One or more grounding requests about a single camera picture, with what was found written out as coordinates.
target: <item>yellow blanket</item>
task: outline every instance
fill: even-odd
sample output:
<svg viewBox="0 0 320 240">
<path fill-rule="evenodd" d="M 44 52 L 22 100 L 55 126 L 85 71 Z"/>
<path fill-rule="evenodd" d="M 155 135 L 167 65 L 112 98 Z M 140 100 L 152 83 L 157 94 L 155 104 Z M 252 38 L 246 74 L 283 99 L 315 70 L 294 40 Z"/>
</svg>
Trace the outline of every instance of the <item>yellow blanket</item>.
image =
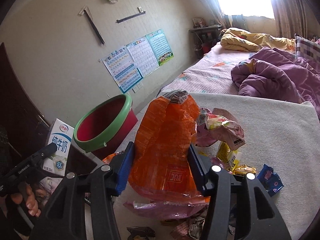
<svg viewBox="0 0 320 240">
<path fill-rule="evenodd" d="M 229 50 L 257 52 L 264 46 L 271 49 L 278 48 L 289 52 L 294 51 L 295 40 L 275 38 L 265 33 L 249 33 L 238 28 L 224 29 L 221 46 Z"/>
</svg>

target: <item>black rod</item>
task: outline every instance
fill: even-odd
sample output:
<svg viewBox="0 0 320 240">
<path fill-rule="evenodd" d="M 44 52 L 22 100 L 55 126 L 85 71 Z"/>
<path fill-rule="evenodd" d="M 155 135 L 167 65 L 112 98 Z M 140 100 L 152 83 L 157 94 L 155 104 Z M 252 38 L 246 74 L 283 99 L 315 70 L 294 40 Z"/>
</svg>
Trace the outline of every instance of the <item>black rod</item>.
<svg viewBox="0 0 320 240">
<path fill-rule="evenodd" d="M 132 19 L 132 18 L 137 17 L 137 16 L 142 15 L 142 14 L 146 14 L 146 12 L 143 11 L 142 13 L 137 13 L 137 14 L 135 14 L 135 15 L 128 16 L 128 17 L 123 18 L 123 19 L 121 19 L 121 20 L 117 20 L 117 23 L 124 22 L 124 21 L 126 21 L 126 20 Z"/>
<path fill-rule="evenodd" d="M 92 26 L 92 28 L 93 28 L 94 32 L 95 32 L 95 33 L 96 33 L 96 35 L 98 36 L 98 38 L 99 38 L 99 40 L 101 41 L 101 43 L 104 45 L 104 40 L 103 40 L 103 38 L 101 37 L 101 35 L 100 35 L 100 33 L 99 33 L 99 31 L 98 31 L 97 27 L 94 25 L 93 21 L 91 20 L 91 18 L 90 18 L 90 16 L 89 16 L 89 14 L 87 13 L 87 11 L 86 11 L 86 10 L 84 10 L 84 13 L 85 13 L 85 15 L 87 16 L 87 18 L 89 19 L 89 22 L 90 22 L 90 24 L 91 24 L 91 26 Z"/>
</svg>

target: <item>barcode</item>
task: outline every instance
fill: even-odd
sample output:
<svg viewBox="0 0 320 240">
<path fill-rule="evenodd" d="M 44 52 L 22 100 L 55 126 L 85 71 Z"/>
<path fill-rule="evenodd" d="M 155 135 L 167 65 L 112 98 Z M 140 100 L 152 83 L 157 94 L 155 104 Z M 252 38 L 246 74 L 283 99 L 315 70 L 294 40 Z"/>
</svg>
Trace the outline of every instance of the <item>barcode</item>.
<svg viewBox="0 0 320 240">
<path fill-rule="evenodd" d="M 165 93 L 163 97 L 170 99 L 171 104 L 182 104 L 188 98 L 188 92 L 185 90 L 175 90 Z"/>
<path fill-rule="evenodd" d="M 238 145 L 240 143 L 242 143 L 243 141 L 239 138 L 238 140 L 233 141 L 234 145 Z"/>
<path fill-rule="evenodd" d="M 231 159 L 231 161 L 230 161 L 230 166 L 231 166 L 231 167 L 233 167 L 234 162 L 235 162 L 235 159 L 236 159 L 236 156 L 233 155 L 233 157 L 232 157 L 232 159 Z"/>
</svg>

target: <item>white wall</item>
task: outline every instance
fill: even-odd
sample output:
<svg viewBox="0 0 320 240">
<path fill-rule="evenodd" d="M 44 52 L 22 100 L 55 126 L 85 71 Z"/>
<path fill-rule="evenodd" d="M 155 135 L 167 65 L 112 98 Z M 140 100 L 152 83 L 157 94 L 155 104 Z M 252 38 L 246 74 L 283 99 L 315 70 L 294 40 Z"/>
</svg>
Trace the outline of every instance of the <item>white wall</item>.
<svg viewBox="0 0 320 240">
<path fill-rule="evenodd" d="M 105 46 L 101 46 L 85 16 L 88 5 Z M 126 22 L 116 20 L 147 13 Z M 143 81 L 130 95 L 134 107 L 195 59 L 188 29 L 192 18 L 205 17 L 199 0 L 17 0 L 0 26 L 12 67 L 26 93 L 49 120 L 75 125 L 91 108 L 120 94 L 111 75 L 98 60 L 124 44 L 162 28 L 174 58 Z"/>
<path fill-rule="evenodd" d="M 276 37 L 275 19 L 264 16 L 246 16 L 247 27 L 251 33 L 267 33 Z"/>
</svg>

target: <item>educational poster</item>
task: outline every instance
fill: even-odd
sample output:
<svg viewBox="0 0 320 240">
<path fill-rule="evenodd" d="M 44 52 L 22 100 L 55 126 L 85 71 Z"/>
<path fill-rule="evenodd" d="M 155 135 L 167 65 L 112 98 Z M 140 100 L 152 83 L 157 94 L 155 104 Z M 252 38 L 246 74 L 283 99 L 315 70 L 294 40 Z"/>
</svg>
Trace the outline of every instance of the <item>educational poster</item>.
<svg viewBox="0 0 320 240">
<path fill-rule="evenodd" d="M 102 61 L 123 93 L 143 78 L 126 46 L 113 51 Z"/>
<path fill-rule="evenodd" d="M 156 56 L 146 36 L 129 43 L 127 48 L 143 77 L 148 76 L 159 67 Z"/>
<path fill-rule="evenodd" d="M 172 50 L 162 29 L 147 35 L 147 39 L 158 60 L 159 66 L 173 58 Z"/>
</svg>

